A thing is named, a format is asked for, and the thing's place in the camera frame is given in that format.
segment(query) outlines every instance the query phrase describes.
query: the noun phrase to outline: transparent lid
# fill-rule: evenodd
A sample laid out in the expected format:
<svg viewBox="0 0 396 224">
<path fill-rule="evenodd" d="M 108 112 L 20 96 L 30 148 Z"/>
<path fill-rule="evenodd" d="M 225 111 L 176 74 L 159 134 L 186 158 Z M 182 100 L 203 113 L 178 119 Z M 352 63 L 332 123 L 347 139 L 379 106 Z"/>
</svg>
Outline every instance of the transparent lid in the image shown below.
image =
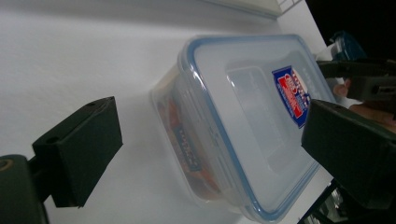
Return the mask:
<svg viewBox="0 0 396 224">
<path fill-rule="evenodd" d="M 179 69 L 205 103 L 258 221 L 282 218 L 318 169 L 301 147 L 311 99 L 334 102 L 297 35 L 203 37 Z"/>
</svg>

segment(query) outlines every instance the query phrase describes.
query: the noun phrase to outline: plastic food container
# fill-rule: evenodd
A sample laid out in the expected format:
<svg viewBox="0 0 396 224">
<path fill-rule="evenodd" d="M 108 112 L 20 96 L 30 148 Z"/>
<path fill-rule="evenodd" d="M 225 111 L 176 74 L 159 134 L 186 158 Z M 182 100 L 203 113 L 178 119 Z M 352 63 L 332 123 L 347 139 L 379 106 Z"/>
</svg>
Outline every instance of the plastic food container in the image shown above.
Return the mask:
<svg viewBox="0 0 396 224">
<path fill-rule="evenodd" d="M 261 223 L 318 169 L 300 140 L 312 98 L 334 102 L 297 35 L 195 38 L 152 91 L 195 201 Z"/>
</svg>

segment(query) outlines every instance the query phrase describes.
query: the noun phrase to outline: white table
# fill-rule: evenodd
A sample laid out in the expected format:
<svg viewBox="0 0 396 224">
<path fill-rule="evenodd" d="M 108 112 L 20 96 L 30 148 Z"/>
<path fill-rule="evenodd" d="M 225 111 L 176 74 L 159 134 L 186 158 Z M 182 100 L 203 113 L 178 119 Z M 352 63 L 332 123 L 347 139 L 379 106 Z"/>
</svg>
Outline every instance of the white table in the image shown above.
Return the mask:
<svg viewBox="0 0 396 224">
<path fill-rule="evenodd" d="M 0 155 L 32 158 L 40 135 L 114 95 L 124 146 L 84 208 L 46 201 L 51 223 L 252 223 L 190 203 L 149 91 L 194 35 L 285 33 L 325 48 L 304 1 L 272 21 L 193 0 L 0 0 Z M 296 223 L 330 180 L 319 170 L 282 223 Z"/>
</svg>

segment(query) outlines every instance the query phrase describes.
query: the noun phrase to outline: person's hand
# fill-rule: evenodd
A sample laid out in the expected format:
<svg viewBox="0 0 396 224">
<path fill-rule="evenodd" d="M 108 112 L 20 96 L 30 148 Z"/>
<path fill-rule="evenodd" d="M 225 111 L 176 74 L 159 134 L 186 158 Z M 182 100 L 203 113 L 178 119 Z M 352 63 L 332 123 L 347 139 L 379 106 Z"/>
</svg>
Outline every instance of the person's hand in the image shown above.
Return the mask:
<svg viewBox="0 0 396 224">
<path fill-rule="evenodd" d="M 347 97 L 347 92 L 350 87 L 351 80 L 347 79 L 344 84 L 334 86 L 334 94 Z M 361 105 L 352 105 L 349 109 L 364 118 L 373 120 L 391 132 L 396 133 L 396 120 L 393 119 L 395 115 L 383 111 L 384 102 L 363 102 Z"/>
</svg>

